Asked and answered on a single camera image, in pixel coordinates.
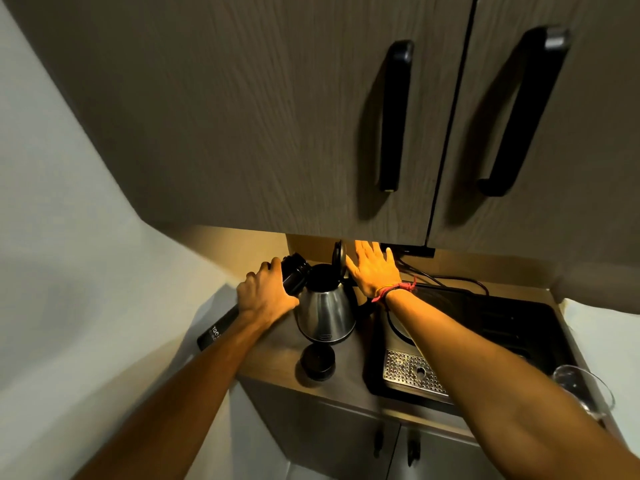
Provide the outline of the person's right hand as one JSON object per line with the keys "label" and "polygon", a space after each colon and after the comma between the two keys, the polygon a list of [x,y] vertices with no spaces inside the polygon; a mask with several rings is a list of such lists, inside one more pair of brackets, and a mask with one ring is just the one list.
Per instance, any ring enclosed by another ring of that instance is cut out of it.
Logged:
{"label": "person's right hand", "polygon": [[367,298],[378,300],[391,290],[401,288],[403,281],[398,269],[389,268],[386,263],[385,251],[376,242],[376,261],[370,262],[364,255],[364,241],[355,241],[355,263],[361,274],[361,283],[357,285]]}

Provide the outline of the person's left hand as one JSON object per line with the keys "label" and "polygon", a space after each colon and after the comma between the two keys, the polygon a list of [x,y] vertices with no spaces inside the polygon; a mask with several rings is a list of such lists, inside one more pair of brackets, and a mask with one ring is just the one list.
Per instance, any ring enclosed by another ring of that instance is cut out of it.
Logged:
{"label": "person's left hand", "polygon": [[299,305],[299,299],[286,293],[282,283],[260,283],[257,273],[248,273],[237,287],[239,318],[261,332],[268,330]]}

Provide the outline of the black water bottle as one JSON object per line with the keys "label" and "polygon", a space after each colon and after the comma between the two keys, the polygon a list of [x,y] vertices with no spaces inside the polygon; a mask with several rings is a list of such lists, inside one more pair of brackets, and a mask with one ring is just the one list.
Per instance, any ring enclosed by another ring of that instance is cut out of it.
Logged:
{"label": "black water bottle", "polygon": [[[283,258],[282,263],[282,280],[286,293],[290,296],[297,296],[302,288],[304,288],[308,275],[312,266],[300,256],[294,253]],[[224,332],[235,322],[239,315],[238,306],[235,305],[217,320],[211,327],[206,329],[203,334],[197,338],[197,345],[200,351],[204,351],[210,345],[215,343]]]}

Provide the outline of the person's left forearm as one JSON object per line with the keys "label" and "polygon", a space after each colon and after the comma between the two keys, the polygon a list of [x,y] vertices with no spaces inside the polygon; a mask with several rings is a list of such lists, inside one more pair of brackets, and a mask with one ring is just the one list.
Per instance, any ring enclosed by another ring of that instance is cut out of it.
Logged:
{"label": "person's left forearm", "polygon": [[72,480],[184,480],[240,365],[272,323],[243,312],[140,404]]}

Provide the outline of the person's right forearm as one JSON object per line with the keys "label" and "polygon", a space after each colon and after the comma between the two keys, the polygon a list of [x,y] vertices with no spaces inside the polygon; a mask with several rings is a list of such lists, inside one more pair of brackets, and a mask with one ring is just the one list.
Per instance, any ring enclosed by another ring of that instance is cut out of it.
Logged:
{"label": "person's right forearm", "polygon": [[505,478],[640,480],[640,459],[542,372],[409,290],[383,297]]}

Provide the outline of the stainless steel electric kettle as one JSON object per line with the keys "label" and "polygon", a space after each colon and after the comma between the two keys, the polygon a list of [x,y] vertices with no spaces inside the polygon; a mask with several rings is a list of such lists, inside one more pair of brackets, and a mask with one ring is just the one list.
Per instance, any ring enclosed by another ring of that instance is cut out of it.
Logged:
{"label": "stainless steel electric kettle", "polygon": [[335,345],[350,336],[357,320],[374,311],[372,299],[359,304],[355,280],[348,275],[346,247],[334,245],[331,264],[311,266],[298,295],[294,316],[309,341]]}

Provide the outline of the black bottle cap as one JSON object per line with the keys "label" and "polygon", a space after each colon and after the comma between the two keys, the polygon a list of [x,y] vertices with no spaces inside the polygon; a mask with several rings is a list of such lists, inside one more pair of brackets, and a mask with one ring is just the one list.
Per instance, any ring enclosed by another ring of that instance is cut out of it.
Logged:
{"label": "black bottle cap", "polygon": [[309,379],[326,381],[335,372],[335,352],[328,344],[313,343],[304,348],[300,365]]}

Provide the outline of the perforated metal drain tray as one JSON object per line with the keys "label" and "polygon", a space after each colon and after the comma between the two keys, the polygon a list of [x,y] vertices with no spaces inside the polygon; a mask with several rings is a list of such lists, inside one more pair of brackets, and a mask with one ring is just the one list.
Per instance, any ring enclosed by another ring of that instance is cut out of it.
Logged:
{"label": "perforated metal drain tray", "polygon": [[388,387],[400,392],[441,403],[452,403],[447,391],[421,355],[386,350],[382,380]]}

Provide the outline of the grey base cabinet door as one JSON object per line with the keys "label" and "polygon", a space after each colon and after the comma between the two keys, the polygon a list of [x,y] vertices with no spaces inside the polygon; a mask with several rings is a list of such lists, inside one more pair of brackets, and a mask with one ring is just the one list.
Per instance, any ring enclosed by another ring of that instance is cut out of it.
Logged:
{"label": "grey base cabinet door", "polygon": [[[386,480],[398,422],[255,379],[242,378],[240,383],[292,463],[337,480]],[[385,440],[375,459],[374,434],[379,428]]]}
{"label": "grey base cabinet door", "polygon": [[[407,465],[407,439],[420,438],[420,460]],[[504,480],[478,444],[423,429],[399,430],[387,480]]]}

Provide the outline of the clear drinking glass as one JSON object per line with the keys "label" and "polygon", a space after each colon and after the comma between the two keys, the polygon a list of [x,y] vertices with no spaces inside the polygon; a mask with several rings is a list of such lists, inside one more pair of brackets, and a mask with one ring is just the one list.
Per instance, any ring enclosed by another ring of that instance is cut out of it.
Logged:
{"label": "clear drinking glass", "polygon": [[605,382],[592,372],[575,365],[561,365],[552,380],[571,394],[587,414],[601,421],[614,410],[615,397]]}

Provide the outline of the black wall socket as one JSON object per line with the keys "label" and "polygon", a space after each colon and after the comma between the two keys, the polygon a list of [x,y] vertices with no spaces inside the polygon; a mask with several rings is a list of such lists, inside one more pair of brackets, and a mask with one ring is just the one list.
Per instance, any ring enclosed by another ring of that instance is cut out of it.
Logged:
{"label": "black wall socket", "polygon": [[404,257],[434,258],[436,252],[436,249],[426,245],[414,246],[380,242],[380,248],[382,251],[386,251],[388,248],[391,249],[394,258],[398,260]]}

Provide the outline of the wide wooden wall cabinet door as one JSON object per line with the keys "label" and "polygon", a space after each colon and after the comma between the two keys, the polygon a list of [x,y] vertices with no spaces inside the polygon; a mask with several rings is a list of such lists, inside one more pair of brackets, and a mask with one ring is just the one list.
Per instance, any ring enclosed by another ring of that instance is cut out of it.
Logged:
{"label": "wide wooden wall cabinet door", "polygon": [[[1,0],[142,220],[423,245],[474,0]],[[399,188],[385,60],[414,43]]]}

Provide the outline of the narrow wooden wall cabinet door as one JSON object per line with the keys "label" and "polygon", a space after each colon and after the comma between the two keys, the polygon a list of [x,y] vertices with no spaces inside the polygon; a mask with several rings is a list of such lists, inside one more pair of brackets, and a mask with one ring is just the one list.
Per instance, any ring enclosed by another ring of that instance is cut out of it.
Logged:
{"label": "narrow wooden wall cabinet door", "polygon": [[[516,183],[482,195],[524,71],[524,33],[571,46]],[[640,266],[640,0],[475,0],[428,246]]]}

